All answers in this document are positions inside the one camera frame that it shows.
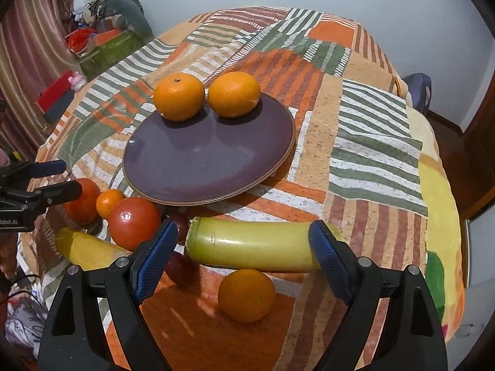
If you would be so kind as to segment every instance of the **red box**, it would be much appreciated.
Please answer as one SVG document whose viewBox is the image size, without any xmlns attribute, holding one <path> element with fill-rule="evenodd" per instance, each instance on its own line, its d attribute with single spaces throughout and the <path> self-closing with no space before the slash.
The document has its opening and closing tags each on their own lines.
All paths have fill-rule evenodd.
<svg viewBox="0 0 495 371">
<path fill-rule="evenodd" d="M 71 70 L 65 72 L 39 97 L 38 104 L 45 113 L 65 92 L 71 88 L 69 77 L 72 75 Z"/>
</svg>

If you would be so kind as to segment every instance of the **blue gripper pad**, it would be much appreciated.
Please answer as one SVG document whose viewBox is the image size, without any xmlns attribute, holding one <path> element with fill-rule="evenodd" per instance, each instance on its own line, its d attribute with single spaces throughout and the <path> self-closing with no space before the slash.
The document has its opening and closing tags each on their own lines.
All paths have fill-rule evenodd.
<svg viewBox="0 0 495 371">
<path fill-rule="evenodd" d="M 177 226 L 170 221 L 160 232 L 158 238 L 155 236 L 150 240 L 154 245 L 150 248 L 148 256 L 143 260 L 143 264 L 137 272 L 136 282 L 134 284 L 134 298 L 139 304 L 151 296 L 158 286 L 168 259 L 174 252 L 177 245 Z"/>
<path fill-rule="evenodd" d="M 349 274 L 317 222 L 309 225 L 308 237 L 313 255 L 327 278 L 334 296 L 349 304 L 352 300 Z"/>
<path fill-rule="evenodd" d="M 42 178 L 62 174 L 67 169 L 63 160 L 53 160 L 51 162 L 34 163 L 28 172 L 31 178 Z"/>
</svg>

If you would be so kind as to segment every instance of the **wooden door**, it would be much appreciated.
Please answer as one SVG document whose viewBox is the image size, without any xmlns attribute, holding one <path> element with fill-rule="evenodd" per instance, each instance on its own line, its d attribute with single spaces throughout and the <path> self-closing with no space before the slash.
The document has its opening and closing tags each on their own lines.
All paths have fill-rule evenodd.
<svg viewBox="0 0 495 371">
<path fill-rule="evenodd" d="M 495 75 L 471 124 L 462 136 L 484 191 L 495 186 Z"/>
</svg>

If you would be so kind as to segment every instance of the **purple plate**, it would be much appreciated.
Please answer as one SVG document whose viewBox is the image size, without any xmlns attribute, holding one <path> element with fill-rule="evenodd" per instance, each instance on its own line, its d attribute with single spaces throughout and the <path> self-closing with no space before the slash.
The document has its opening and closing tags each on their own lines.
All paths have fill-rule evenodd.
<svg viewBox="0 0 495 371">
<path fill-rule="evenodd" d="M 124 175 L 151 201 L 203 205 L 262 182 L 294 141 L 292 114 L 264 93 L 253 111 L 234 119 L 218 117 L 208 105 L 185 122 L 170 122 L 155 111 L 127 143 Z"/>
</svg>

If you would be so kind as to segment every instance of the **green box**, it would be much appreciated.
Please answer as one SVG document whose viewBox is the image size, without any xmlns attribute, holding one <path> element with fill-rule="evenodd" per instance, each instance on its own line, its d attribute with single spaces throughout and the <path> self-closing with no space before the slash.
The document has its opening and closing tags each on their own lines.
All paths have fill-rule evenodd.
<svg viewBox="0 0 495 371">
<path fill-rule="evenodd" d="M 134 32 L 127 30 L 97 47 L 79 64 L 86 78 L 93 80 L 143 46 L 142 39 Z"/>
</svg>

